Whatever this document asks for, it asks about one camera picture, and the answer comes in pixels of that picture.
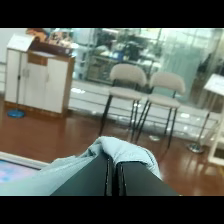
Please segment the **white cabinet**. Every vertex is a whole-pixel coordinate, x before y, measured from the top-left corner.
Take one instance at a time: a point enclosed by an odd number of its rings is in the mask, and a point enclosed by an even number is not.
[[[12,103],[16,103],[20,55],[19,104],[63,114],[69,101],[74,58],[8,50],[5,101]]]
[[[67,70],[67,62],[48,59],[44,96],[45,110],[57,113],[62,111]]]

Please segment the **white sign board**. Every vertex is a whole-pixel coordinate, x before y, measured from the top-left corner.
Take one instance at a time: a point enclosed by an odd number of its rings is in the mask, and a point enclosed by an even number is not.
[[[213,74],[204,86],[204,89],[224,96],[224,77]]]
[[[12,38],[10,39],[7,48],[19,50],[26,52],[32,41],[34,36],[28,34],[13,34]]]

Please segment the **white chair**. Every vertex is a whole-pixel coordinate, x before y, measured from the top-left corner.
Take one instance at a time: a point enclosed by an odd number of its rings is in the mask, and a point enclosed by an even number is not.
[[[113,97],[116,97],[116,98],[121,98],[126,100],[133,100],[133,106],[132,106],[132,112],[131,112],[131,118],[130,118],[130,124],[129,124],[130,127],[132,124],[134,105],[135,103],[137,104],[135,105],[134,124],[132,127],[133,128],[132,136],[131,136],[131,141],[132,141],[134,132],[135,132],[135,124],[136,124],[136,118],[138,113],[138,104],[139,104],[139,101],[142,99],[142,94],[137,90],[139,90],[140,87],[143,87],[146,85],[145,72],[141,68],[134,65],[117,64],[112,68],[110,72],[110,79],[113,81],[113,87],[111,87],[109,90],[109,97],[108,97],[107,104],[101,119],[99,136],[101,136],[103,128],[104,128],[107,113],[111,104],[111,100]],[[118,80],[135,83],[135,89],[115,87]]]
[[[175,110],[174,111],[174,118],[173,118],[173,122],[172,122],[172,127],[171,127],[171,131],[170,131],[170,136],[169,136],[169,141],[168,141],[168,148],[169,148],[170,147],[170,142],[171,142],[171,139],[172,139],[172,134],[173,134],[173,128],[174,128],[174,123],[175,123],[175,119],[176,119],[177,109],[181,105],[175,99],[175,94],[176,94],[176,92],[178,92],[181,95],[183,95],[185,93],[185,83],[184,83],[184,80],[182,79],[182,77],[180,77],[177,74],[168,73],[168,72],[157,72],[157,73],[152,75],[149,85],[150,85],[150,88],[151,88],[151,94],[148,95],[148,100],[146,101],[145,107],[143,109],[143,112],[141,114],[141,117],[140,117],[138,125],[137,125],[137,128],[139,126],[140,126],[140,128],[139,128],[139,132],[138,132],[137,137],[136,137],[136,143],[137,143],[137,141],[139,139],[139,136],[141,134],[141,131],[142,131],[143,125],[145,123],[146,117],[148,115],[151,104],[157,104],[157,105],[160,105],[160,106],[170,108],[164,134],[166,134],[166,131],[167,131],[167,127],[168,127],[168,124],[169,124],[172,109]],[[161,95],[161,94],[152,93],[153,89],[155,87],[163,87],[163,88],[173,90],[174,91],[173,98],[168,97],[168,96],[164,96],[164,95]]]

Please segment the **chair leg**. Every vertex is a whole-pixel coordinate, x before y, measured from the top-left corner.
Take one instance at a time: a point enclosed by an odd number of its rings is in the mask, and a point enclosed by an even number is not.
[[[130,123],[129,123],[129,128],[131,128],[132,124],[132,118],[133,118],[133,112],[134,112],[134,105],[135,105],[135,100],[133,101],[132,104],[132,110],[131,110],[131,118],[130,118]]]
[[[140,125],[140,123],[141,123],[143,114],[145,113],[145,110],[146,110],[146,107],[147,107],[148,103],[149,103],[149,101],[147,100],[146,103],[145,103],[144,109],[143,109],[143,111],[142,111],[142,113],[141,113],[141,116],[140,116],[140,119],[139,119],[139,121],[138,121],[138,124],[137,124],[137,126],[136,126],[136,130],[139,128],[139,125]]]
[[[106,121],[106,118],[107,118],[107,113],[108,113],[108,110],[110,108],[110,103],[111,103],[112,98],[113,98],[113,96],[111,96],[111,95],[108,97],[107,104],[106,104],[106,107],[104,109],[103,116],[101,118],[101,126],[100,126],[99,136],[101,136],[101,134],[103,132],[103,128],[104,128],[104,125],[105,125],[105,121]]]
[[[177,115],[177,109],[174,112],[174,117],[173,117],[173,123],[172,123],[172,127],[170,130],[170,136],[169,136],[169,141],[168,141],[168,146],[167,148],[170,148],[170,143],[171,143],[171,139],[172,139],[172,135],[173,135],[173,129],[174,129],[174,124],[175,124],[175,120],[176,120],[176,115]]]
[[[171,111],[172,111],[172,108],[170,108],[170,111],[169,111],[169,115],[168,115],[167,122],[166,122],[166,127],[165,127],[165,130],[164,130],[164,135],[166,135],[166,132],[167,132],[167,128],[168,128],[169,121],[170,121]]]
[[[138,131],[138,135],[137,135],[137,138],[136,138],[136,140],[135,140],[135,143],[138,142],[139,136],[140,136],[140,134],[141,134],[141,132],[142,132],[142,128],[143,128],[143,126],[144,126],[146,117],[147,117],[147,115],[148,115],[148,113],[149,113],[149,109],[150,109],[150,107],[151,107],[151,103],[149,103],[148,109],[147,109],[147,111],[146,111],[146,113],[145,113],[145,116],[144,116],[144,118],[143,118],[142,124],[141,124],[141,126],[140,126],[139,131]]]
[[[136,101],[137,102],[137,105],[135,107],[135,117],[134,117],[134,124],[133,124],[133,127],[132,127],[132,134],[131,134],[131,142],[133,141],[133,138],[134,138],[134,134],[135,134],[135,129],[136,129],[136,120],[137,120],[137,115],[138,115],[138,104],[139,104],[139,101]]]

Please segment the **reddish brown floor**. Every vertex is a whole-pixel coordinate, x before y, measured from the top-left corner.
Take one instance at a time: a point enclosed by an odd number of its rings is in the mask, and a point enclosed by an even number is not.
[[[51,162],[59,157],[79,155],[97,138],[99,119],[72,114],[65,119],[27,114],[9,118],[3,112],[0,126],[0,151]],[[104,135],[128,140],[125,127],[107,123]],[[224,195],[224,180],[219,169],[207,163],[208,150],[197,155],[185,148],[186,141],[167,139],[151,142],[142,134],[138,143],[151,150],[163,180],[182,195]]]

